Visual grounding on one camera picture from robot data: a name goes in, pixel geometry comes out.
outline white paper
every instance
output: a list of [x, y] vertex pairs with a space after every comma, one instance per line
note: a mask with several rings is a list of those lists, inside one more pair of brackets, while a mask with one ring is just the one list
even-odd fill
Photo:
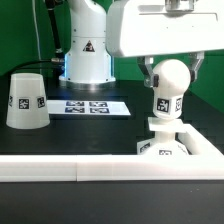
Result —
[[49, 114], [131, 115], [124, 102], [48, 100], [47, 106]]

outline black table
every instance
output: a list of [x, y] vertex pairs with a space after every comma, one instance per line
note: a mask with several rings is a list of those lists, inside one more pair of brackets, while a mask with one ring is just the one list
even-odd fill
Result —
[[[141, 81], [119, 81], [99, 92], [58, 88], [46, 80], [48, 99], [124, 101], [130, 117], [51, 115], [37, 130], [5, 125], [9, 83], [0, 80], [1, 155], [136, 154], [136, 142], [151, 138], [153, 91]], [[224, 116], [187, 92], [182, 119], [220, 151]], [[222, 224], [224, 181], [128, 181], [1, 183], [0, 223], [4, 224]]]

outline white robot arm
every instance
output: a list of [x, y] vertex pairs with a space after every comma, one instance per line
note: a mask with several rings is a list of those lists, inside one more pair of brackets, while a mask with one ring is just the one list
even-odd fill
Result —
[[78, 89], [113, 86], [112, 61], [106, 51], [106, 12], [92, 0], [68, 0], [71, 49], [65, 56], [62, 85]]
[[[138, 57], [145, 85], [154, 90], [157, 118], [149, 118], [149, 127], [156, 132], [155, 138], [139, 142], [138, 154], [186, 155], [185, 146], [198, 152], [207, 144], [203, 139], [198, 147], [192, 134], [197, 131], [193, 127], [187, 131], [177, 118], [183, 94], [197, 78], [204, 51], [224, 49], [223, 8], [223, 0], [121, 0], [110, 7], [108, 51], [116, 57]], [[153, 56], [178, 53], [190, 53], [189, 67], [166, 60], [152, 69]], [[180, 135], [185, 146], [175, 141], [176, 132], [186, 133]]]

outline green wall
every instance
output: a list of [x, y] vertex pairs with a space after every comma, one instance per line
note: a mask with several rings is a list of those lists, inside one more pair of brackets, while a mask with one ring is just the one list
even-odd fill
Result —
[[[54, 56], [54, 45], [43, 0], [36, 0], [42, 58]], [[112, 0], [96, 0], [108, 10]], [[0, 74], [12, 67], [36, 60], [37, 47], [31, 0], [1, 0], [0, 6]], [[70, 48], [70, 17], [68, 5], [56, 8], [59, 33], [64, 51]], [[156, 57], [155, 64], [165, 58], [187, 62], [186, 55]], [[135, 58], [115, 59], [115, 76], [122, 80], [143, 80]], [[197, 82], [190, 89], [218, 110], [224, 112], [224, 51], [207, 52]]]

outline white cup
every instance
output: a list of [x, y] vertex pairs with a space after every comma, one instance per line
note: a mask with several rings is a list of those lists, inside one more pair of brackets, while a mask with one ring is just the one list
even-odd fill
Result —
[[11, 76], [6, 124], [17, 129], [35, 129], [50, 123], [42, 75]]

